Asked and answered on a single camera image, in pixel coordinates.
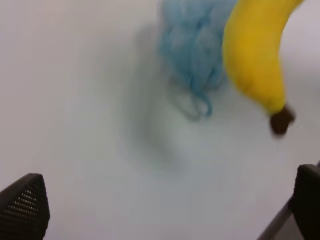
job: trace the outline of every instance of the bath sponge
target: bath sponge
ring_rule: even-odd
[[[226,80],[222,60],[225,24],[236,0],[164,0],[160,53],[179,83],[207,105],[205,89],[218,88]]]

